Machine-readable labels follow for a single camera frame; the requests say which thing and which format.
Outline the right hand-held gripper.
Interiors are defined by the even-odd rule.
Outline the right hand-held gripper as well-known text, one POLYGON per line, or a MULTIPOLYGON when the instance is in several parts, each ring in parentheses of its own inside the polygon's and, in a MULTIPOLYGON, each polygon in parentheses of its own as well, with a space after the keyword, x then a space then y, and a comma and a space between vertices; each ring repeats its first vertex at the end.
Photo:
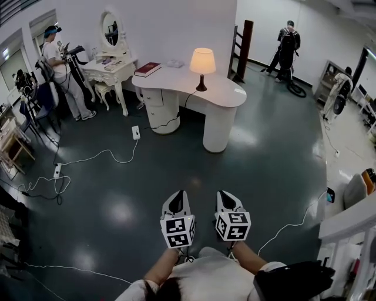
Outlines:
POLYGON ((241 200, 233 194, 219 190, 216 194, 215 230, 225 242, 244 241, 251 226, 250 214, 241 200))

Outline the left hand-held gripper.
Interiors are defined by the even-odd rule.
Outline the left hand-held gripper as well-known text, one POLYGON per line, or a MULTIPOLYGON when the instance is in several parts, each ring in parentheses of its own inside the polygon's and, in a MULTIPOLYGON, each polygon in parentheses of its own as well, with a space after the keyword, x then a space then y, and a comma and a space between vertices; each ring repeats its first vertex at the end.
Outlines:
POLYGON ((196 222, 185 190, 175 192, 164 202, 160 226, 169 249, 192 245, 196 222))

